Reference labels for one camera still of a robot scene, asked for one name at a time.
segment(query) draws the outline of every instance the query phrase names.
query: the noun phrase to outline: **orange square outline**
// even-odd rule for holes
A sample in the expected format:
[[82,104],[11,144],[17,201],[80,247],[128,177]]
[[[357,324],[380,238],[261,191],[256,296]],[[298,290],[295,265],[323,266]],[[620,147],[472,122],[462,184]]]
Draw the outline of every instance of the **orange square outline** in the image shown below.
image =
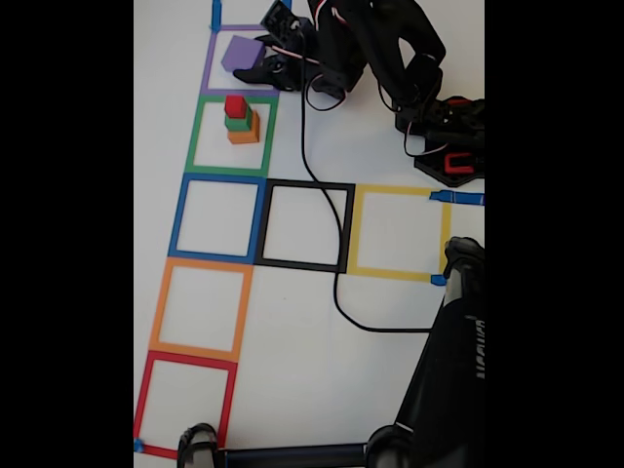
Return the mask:
[[[169,295],[169,285],[171,283],[174,268],[177,266],[186,268],[203,268],[206,270],[234,271],[243,273],[243,287],[241,287],[241,297],[238,305],[236,317],[236,327],[234,329],[234,339],[232,349],[223,351],[221,349],[202,348],[199,346],[187,346],[183,344],[167,343],[160,340],[160,332],[165,318],[165,306]],[[184,354],[199,358],[220,359],[231,363],[238,363],[243,343],[243,332],[245,321],[247,320],[247,308],[252,288],[253,265],[241,263],[222,263],[218,261],[196,260],[191,258],[168,257],[165,263],[165,272],[158,295],[158,305],[156,306],[156,316],[152,325],[152,332],[149,337],[149,349],[153,351],[163,351],[166,353]]]

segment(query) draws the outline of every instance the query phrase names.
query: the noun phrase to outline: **yellow square outline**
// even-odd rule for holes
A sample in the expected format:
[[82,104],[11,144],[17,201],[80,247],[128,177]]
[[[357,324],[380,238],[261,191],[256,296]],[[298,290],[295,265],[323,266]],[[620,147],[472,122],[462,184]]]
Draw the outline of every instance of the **yellow square outline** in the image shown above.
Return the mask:
[[[435,273],[422,273],[414,271],[387,270],[384,268],[368,268],[358,266],[358,251],[360,248],[360,228],[362,227],[362,210],[364,208],[364,195],[366,193],[390,193],[397,195],[416,195],[429,197],[433,188],[397,187],[394,185],[369,185],[358,183],[355,187],[355,199],[353,201],[353,220],[351,222],[351,239],[349,241],[349,260],[347,262],[347,275],[373,276],[375,278],[387,278],[392,280],[431,282],[431,275]],[[440,233],[440,267],[438,274],[442,274],[447,264],[445,256],[445,243],[450,238],[450,217],[452,204],[442,203],[442,226]]]

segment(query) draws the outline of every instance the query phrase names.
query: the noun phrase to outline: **white surface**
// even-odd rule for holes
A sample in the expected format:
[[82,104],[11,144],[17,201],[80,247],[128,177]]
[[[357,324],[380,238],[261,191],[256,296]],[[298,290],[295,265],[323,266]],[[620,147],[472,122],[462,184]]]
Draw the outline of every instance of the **white surface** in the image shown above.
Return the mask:
[[274,0],[221,0],[221,24],[260,24],[273,2]]
[[227,139],[225,112],[222,102],[207,102],[199,130],[195,165],[219,166],[223,168],[260,169],[266,144],[270,104],[250,104],[260,118],[260,142],[232,144]]
[[486,246],[486,210],[484,207],[453,205],[450,235],[472,237]]
[[247,255],[257,185],[191,180],[177,239],[180,251]]
[[160,341],[230,351],[243,273],[176,266]]
[[442,207],[419,195],[365,193],[358,266],[438,273]]
[[210,30],[206,0],[135,0],[134,406],[174,226]]
[[433,325],[445,290],[428,283],[341,275],[338,294],[342,310],[362,325],[422,329]]
[[214,46],[213,67],[211,68],[211,76],[208,79],[208,87],[212,90],[272,90],[269,85],[248,85],[234,78],[229,71],[225,71],[221,61],[225,56],[225,51],[230,45],[232,36],[242,36],[254,39],[262,35],[261,31],[219,31],[216,35],[216,44]]
[[[328,190],[328,195],[344,222],[346,191]],[[337,264],[338,230],[332,209],[320,190],[273,188],[264,258]]]
[[179,436],[198,422],[218,431],[226,383],[227,370],[155,361],[140,438],[177,450]]
[[[254,268],[229,447],[364,442],[393,422],[426,336],[354,329],[324,293],[332,279],[332,273]],[[343,305],[350,310],[348,296]],[[365,314],[383,326],[383,315],[396,312]]]
[[[224,11],[234,5],[231,1],[223,0]],[[257,23],[259,19],[255,18],[261,18],[265,12],[255,0],[239,3],[244,6],[229,10],[228,22],[248,22],[246,15],[250,15],[251,21]],[[418,3],[448,51],[442,63],[445,79],[440,98],[454,94],[482,97],[484,1]],[[256,5],[261,10],[257,16],[253,10]],[[206,62],[211,6],[212,2],[205,0],[135,0],[135,409]],[[302,0],[294,0],[294,10],[310,16]],[[223,43],[221,55],[216,56],[213,71],[222,69],[220,59],[227,43]],[[229,86],[245,87],[238,81]],[[298,95],[282,93],[269,176],[308,179],[299,158],[299,112]],[[308,156],[320,179],[442,188],[415,170],[412,160],[403,153],[402,136],[393,129],[393,117],[379,101],[368,69],[344,105],[323,114],[308,109],[307,116]],[[422,143],[418,138],[411,139],[409,150],[415,152]],[[461,190],[484,191],[485,183],[474,181]],[[457,207],[453,206],[451,232],[462,235],[465,233],[457,221]],[[473,237],[479,238],[473,229],[477,234],[480,229],[483,233],[480,220],[465,226]],[[372,430],[391,422],[424,337],[381,337],[349,329],[331,310],[331,274],[268,267],[255,267],[253,274],[254,291],[256,282],[268,287],[266,291],[254,292],[250,301],[253,319],[248,318],[246,323],[228,445],[265,447],[324,440],[363,441]],[[409,327],[431,322],[441,298],[436,294],[443,292],[413,282],[346,276],[341,277],[339,290],[341,303],[348,312],[367,325],[381,327],[401,326],[404,319]],[[277,333],[283,338],[272,342]],[[289,333],[296,339],[289,338]],[[393,360],[397,355],[409,358]],[[272,356],[276,361],[264,359]],[[306,375],[305,364],[311,364],[311,376]],[[322,391],[318,398],[313,392],[317,388]],[[167,395],[161,402],[163,410],[192,410],[192,424],[204,417],[211,417],[211,423],[218,424],[218,416],[201,414],[204,405],[180,402],[171,392]],[[314,411],[317,403],[320,411]],[[333,409],[329,418],[327,408]],[[263,424],[267,421],[275,432],[265,430]],[[167,429],[168,423],[162,424]],[[172,429],[171,437],[175,432],[177,441],[181,430]],[[173,463],[136,454],[135,462],[138,460],[141,468],[161,468]]]

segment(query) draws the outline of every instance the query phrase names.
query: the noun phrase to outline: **red square outline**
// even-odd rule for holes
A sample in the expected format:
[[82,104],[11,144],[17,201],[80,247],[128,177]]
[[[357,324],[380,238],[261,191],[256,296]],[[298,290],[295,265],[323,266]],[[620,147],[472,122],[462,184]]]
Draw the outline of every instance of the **red square outline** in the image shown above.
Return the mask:
[[[162,351],[147,352],[145,372],[143,373],[143,380],[140,384],[140,392],[138,394],[138,403],[136,405],[133,437],[139,437],[138,434],[140,433],[140,425],[143,421],[143,412],[145,411],[145,403],[147,402],[147,393],[149,391],[149,382],[151,380],[152,370],[154,369],[154,361],[167,361],[170,363],[188,364],[191,366],[199,366],[201,368],[221,369],[227,371],[227,383],[225,385],[223,408],[221,409],[221,420],[218,423],[218,432],[216,434],[217,444],[219,448],[225,447],[225,440],[227,438],[227,425],[229,424],[230,412],[232,410],[232,395],[234,394],[234,382],[236,381],[236,369],[238,368],[238,365],[236,363],[229,363],[227,361],[219,361],[217,359],[199,358],[196,356],[183,356],[181,354],[165,353]],[[165,458],[170,458],[172,460],[177,459],[177,450],[171,450],[169,448],[160,448],[144,445],[143,453],[155,456],[162,456]]]

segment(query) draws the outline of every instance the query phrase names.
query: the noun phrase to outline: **purple square outline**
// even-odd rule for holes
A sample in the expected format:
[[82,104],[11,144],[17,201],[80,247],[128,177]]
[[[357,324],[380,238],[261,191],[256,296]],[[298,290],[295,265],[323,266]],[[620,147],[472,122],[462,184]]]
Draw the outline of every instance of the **purple square outline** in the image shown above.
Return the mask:
[[[221,31],[263,31],[262,26],[254,24],[229,24],[223,25]],[[235,90],[235,89],[214,89],[208,87],[208,81],[211,78],[211,66],[215,58],[216,36],[218,32],[211,33],[210,43],[208,45],[208,55],[206,57],[206,65],[204,66],[204,74],[202,76],[202,86],[200,96],[223,96],[223,95],[243,95],[243,96],[262,96],[276,97],[280,90],[273,88],[272,90]]]

